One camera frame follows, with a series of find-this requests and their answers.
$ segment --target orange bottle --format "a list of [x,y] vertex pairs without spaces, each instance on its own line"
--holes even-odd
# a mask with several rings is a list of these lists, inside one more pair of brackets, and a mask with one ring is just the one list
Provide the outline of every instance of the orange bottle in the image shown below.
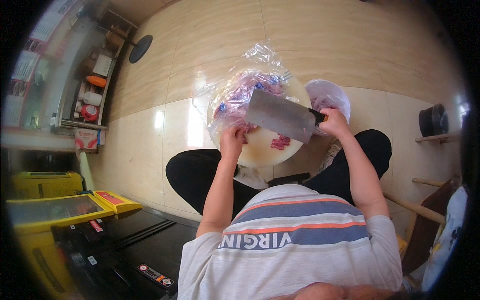
[[105,85],[107,84],[107,81],[105,79],[93,75],[87,76],[87,81],[99,87],[105,87]]

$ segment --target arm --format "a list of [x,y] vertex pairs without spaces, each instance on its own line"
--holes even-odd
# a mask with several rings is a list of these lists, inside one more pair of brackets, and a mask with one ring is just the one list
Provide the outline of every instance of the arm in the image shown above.
[[376,215],[390,216],[377,172],[348,129],[343,114],[331,108],[324,108],[320,112],[328,116],[326,122],[320,123],[320,128],[337,137],[345,151],[350,173],[350,191],[357,208],[365,219]]
[[223,232],[232,221],[233,174],[242,151],[242,135],[243,130],[232,127],[225,130],[220,137],[222,158],[205,200],[196,238],[207,232]]

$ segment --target sneaker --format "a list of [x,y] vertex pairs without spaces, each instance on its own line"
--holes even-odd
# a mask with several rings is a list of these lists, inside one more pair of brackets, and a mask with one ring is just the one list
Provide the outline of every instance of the sneaker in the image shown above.
[[332,164],[333,159],[335,158],[337,153],[340,152],[340,150],[342,150],[342,146],[338,141],[338,139],[336,138],[334,138],[329,145],[330,145],[330,148],[328,148],[327,155],[325,156],[324,161],[322,162],[322,165],[318,169],[319,173],[325,170],[326,168],[328,168]]

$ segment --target cleaver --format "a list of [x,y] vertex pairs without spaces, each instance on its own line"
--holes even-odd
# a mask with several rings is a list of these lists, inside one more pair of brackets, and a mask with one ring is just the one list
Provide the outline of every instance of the cleaver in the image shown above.
[[318,123],[326,121],[327,116],[283,97],[255,89],[244,119],[246,122],[308,144],[315,127]]

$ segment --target glass freezer lid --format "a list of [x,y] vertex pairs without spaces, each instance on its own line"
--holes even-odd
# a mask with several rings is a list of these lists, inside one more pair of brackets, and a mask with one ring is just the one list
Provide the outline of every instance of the glass freezer lid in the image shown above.
[[8,203],[14,225],[54,221],[104,211],[87,195],[44,201]]

